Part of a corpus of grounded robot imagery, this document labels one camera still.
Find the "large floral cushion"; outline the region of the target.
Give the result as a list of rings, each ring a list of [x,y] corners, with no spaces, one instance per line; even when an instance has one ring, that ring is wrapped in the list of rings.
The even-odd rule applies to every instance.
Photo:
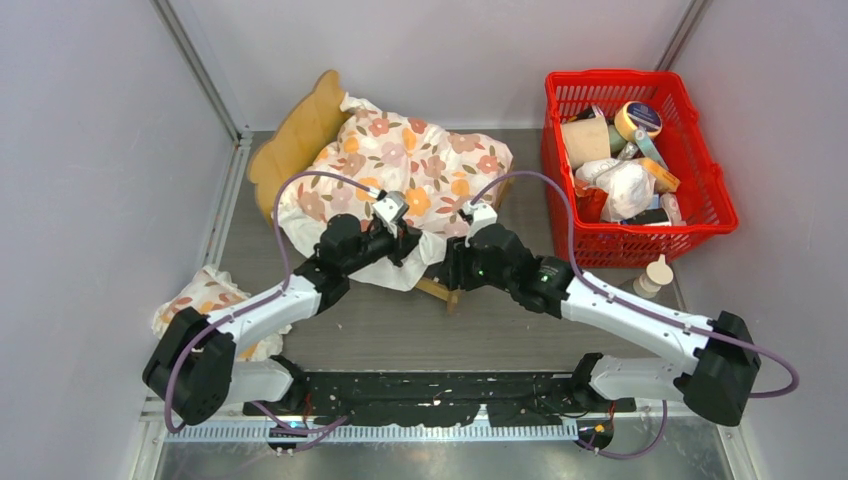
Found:
[[[310,175],[286,188],[278,205],[279,226],[308,256],[334,215],[347,213],[369,223],[375,200],[363,186],[402,192],[409,206],[404,219],[422,232],[419,245],[402,267],[381,259],[352,278],[409,291],[429,266],[442,261],[447,239],[467,233],[459,209],[510,171],[513,154],[487,135],[450,132],[364,98],[346,95],[340,109],[348,119],[310,165]]]

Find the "wooden pet bed frame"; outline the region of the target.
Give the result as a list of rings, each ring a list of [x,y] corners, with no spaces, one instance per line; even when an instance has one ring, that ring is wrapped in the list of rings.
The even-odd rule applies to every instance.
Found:
[[[279,226],[278,205],[286,188],[310,175],[310,165],[319,152],[336,138],[340,127],[348,119],[348,114],[340,109],[346,95],[349,94],[342,90],[338,73],[334,70],[325,72],[274,136],[253,155],[248,166],[248,178],[255,186],[257,205],[269,223]],[[498,208],[509,186],[509,182],[491,190],[485,186],[476,195],[481,195],[483,202]],[[456,295],[435,286],[432,281],[437,264],[427,268],[414,288],[421,287],[454,307],[458,302]]]

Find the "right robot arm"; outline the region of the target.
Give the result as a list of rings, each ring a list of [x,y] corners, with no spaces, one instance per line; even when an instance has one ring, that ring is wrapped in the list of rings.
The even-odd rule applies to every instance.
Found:
[[[563,259],[533,254],[500,224],[472,238],[448,239],[437,276],[452,290],[494,287],[530,312],[590,325],[651,352],[649,358],[585,354],[570,385],[572,400],[584,410],[641,398],[681,402],[719,425],[741,422],[761,360],[735,344],[751,336],[734,314],[711,319],[647,301],[579,273]]]

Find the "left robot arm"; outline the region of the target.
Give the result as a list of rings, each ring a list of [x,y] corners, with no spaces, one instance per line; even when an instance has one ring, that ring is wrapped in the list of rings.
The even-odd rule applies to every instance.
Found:
[[[349,290],[351,274],[381,259],[395,266],[418,246],[419,229],[374,218],[368,229],[350,214],[331,218],[313,254],[279,285],[209,314],[193,307],[171,320],[142,372],[165,403],[167,429],[198,425],[231,403],[268,401],[284,414],[307,398],[283,362],[241,365],[237,357],[285,326],[319,315]]]

